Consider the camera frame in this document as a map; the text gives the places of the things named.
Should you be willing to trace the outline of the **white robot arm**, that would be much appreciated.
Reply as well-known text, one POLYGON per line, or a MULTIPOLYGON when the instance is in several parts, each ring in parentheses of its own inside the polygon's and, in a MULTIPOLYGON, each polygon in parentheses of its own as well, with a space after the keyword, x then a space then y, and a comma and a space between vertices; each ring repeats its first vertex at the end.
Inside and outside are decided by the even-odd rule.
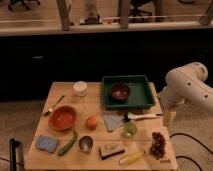
POLYGON ((207 77, 207 67, 200 62, 171 69, 165 77, 166 86, 159 93, 161 103, 173 108, 188 99, 213 115, 213 88, 205 84, 207 77))

